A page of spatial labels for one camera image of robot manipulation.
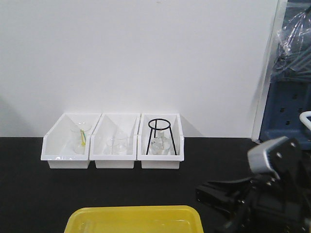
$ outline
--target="yellow tray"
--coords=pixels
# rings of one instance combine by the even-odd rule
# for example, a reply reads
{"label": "yellow tray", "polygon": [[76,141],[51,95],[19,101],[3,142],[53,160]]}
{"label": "yellow tray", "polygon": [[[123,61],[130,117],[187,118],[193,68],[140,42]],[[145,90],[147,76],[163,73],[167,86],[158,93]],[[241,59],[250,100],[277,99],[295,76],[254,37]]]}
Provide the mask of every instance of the yellow tray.
{"label": "yellow tray", "polygon": [[83,208],[65,233],[203,233],[198,212],[189,206]]}

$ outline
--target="black table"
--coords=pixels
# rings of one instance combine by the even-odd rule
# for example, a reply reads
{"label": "black table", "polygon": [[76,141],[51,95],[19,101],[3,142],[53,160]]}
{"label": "black table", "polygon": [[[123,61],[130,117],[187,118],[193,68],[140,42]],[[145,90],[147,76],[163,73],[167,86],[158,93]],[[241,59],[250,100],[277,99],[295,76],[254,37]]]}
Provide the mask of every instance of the black table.
{"label": "black table", "polygon": [[70,215],[83,207],[189,205],[204,231],[225,218],[195,199],[208,180],[251,175],[247,151],[256,144],[241,138],[186,138],[179,170],[49,169],[40,161],[42,138],[0,138],[0,233],[63,233]]}

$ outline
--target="clear plastic wrap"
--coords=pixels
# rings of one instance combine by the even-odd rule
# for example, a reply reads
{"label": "clear plastic wrap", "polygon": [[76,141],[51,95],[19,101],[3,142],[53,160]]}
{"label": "clear plastic wrap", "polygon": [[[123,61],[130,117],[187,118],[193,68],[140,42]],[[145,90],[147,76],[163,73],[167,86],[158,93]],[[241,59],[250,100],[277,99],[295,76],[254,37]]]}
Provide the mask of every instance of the clear plastic wrap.
{"label": "clear plastic wrap", "polygon": [[277,35],[284,53],[289,56],[306,50],[311,45],[311,7],[297,13]]}
{"label": "clear plastic wrap", "polygon": [[311,6],[287,8],[271,81],[311,82]]}

